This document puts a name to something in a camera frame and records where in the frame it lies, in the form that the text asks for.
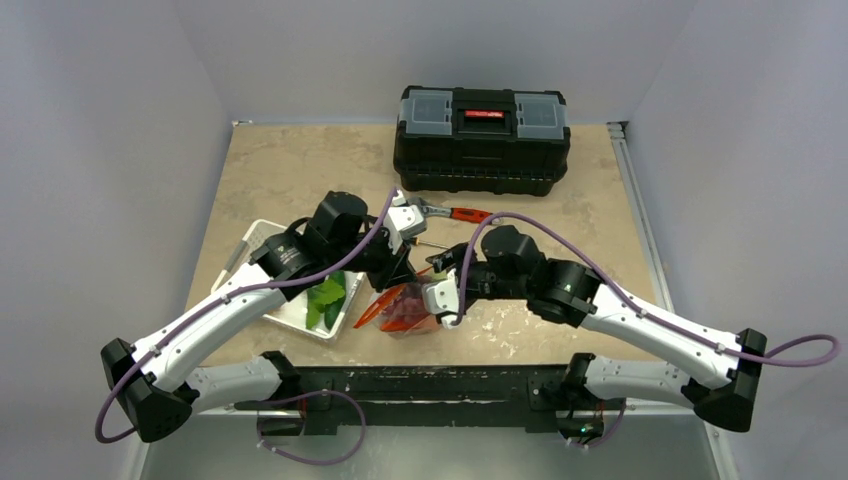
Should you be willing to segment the light red grape bunch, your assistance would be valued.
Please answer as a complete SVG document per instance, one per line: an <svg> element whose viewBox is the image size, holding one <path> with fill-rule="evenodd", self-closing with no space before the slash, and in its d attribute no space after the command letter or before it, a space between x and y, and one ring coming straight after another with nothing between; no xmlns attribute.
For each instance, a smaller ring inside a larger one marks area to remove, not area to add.
<svg viewBox="0 0 848 480"><path fill-rule="evenodd" d="M384 321L380 330L400 332L416 328L430 316L420 296L399 295L384 310Z"/></svg>

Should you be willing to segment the clear zip top bag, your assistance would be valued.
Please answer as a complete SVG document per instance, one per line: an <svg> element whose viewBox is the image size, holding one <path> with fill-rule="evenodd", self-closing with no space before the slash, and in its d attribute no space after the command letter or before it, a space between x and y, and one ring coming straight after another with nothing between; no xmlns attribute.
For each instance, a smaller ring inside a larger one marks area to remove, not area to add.
<svg viewBox="0 0 848 480"><path fill-rule="evenodd" d="M423 299L423 286L432 280L431 273L432 268L426 267L417 272L415 282L375 294L353 328L374 324L381 332L397 338L438 331L441 325L427 310Z"/></svg>

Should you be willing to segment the white plastic basket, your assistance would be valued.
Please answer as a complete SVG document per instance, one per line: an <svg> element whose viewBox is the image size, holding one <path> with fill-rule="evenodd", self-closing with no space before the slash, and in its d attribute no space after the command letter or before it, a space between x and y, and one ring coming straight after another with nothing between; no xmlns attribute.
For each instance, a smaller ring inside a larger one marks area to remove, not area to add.
<svg viewBox="0 0 848 480"><path fill-rule="evenodd" d="M242 263L245 263L249 254L258 249L263 241L274 234L282 233L285 225L271 222L265 219L255 220L242 236L236 248L219 272L210 291L214 293L229 281L235 271ZM268 322L290 328L304 335L324 341L335 340L347 318L347 312L352 306L354 298L365 279L364 273L344 272L347 281L347 298L332 330L327 330L321 322L315 329L308 330L305 326L307 311L307 292L300 294L295 300L285 303L282 307L269 311L263 315Z"/></svg>

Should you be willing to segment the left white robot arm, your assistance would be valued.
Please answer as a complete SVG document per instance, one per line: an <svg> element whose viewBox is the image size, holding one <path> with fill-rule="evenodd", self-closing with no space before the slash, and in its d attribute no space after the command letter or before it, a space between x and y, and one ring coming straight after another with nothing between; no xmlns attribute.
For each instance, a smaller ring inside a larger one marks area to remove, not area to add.
<svg viewBox="0 0 848 480"><path fill-rule="evenodd" d="M376 217L360 197L328 192L311 216L268 236L199 304L136 341L115 338L102 347L109 394L95 420L96 439L108 444L125 437L103 431L113 403L131 424L127 435L145 443L166 438L210 408L252 401L289 407L298 382L280 352L238 365L200 365L252 322L335 272L364 273L376 290L413 280L409 242L425 228L420 208L397 189Z"/></svg>

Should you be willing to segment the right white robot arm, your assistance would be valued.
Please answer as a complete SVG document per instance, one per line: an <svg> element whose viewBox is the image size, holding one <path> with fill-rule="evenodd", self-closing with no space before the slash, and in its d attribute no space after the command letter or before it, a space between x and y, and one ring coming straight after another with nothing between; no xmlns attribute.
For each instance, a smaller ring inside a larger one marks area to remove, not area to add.
<svg viewBox="0 0 848 480"><path fill-rule="evenodd" d="M535 316L554 324L602 333L651 355L621 361L578 353L557 386L542 387L551 400L582 408L635 398L691 409L724 430L750 430L765 336L753 329L725 332L696 324L603 279L590 267L549 259L513 226L485 234L481 260L466 246L428 257L444 279L423 288L427 310L445 328L477 300L523 300Z"/></svg>

